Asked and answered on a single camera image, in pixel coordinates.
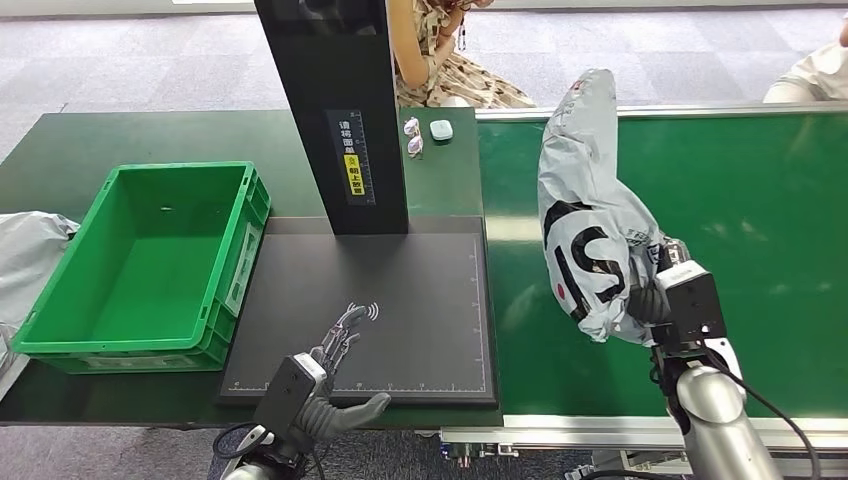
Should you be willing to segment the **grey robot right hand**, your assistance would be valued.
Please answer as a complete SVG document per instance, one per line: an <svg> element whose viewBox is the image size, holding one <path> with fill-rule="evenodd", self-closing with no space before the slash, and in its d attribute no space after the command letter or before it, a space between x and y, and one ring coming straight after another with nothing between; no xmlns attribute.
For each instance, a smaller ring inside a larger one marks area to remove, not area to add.
<svg viewBox="0 0 848 480"><path fill-rule="evenodd" d="M657 274L690 259L691 254L683 240L666 236L659 247ZM634 286L630 289L627 312L642 326L665 321L670 309L656 279L644 287Z"/></svg>

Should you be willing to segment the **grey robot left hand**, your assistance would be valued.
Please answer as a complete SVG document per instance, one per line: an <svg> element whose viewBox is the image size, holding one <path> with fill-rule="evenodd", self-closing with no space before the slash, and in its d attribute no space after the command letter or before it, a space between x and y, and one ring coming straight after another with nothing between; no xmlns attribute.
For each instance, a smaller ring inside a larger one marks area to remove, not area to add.
<svg viewBox="0 0 848 480"><path fill-rule="evenodd" d="M342 433L365 426L379 418L391 401L387 392L378 392L360 405L339 408L330 402L335 375L352 345L359 340L357 326L366 319L365 306L349 308L330 327L321 343L310 349L310 356L327 376L317 392L306 401L296 417L295 426L313 442L332 440Z"/></svg>

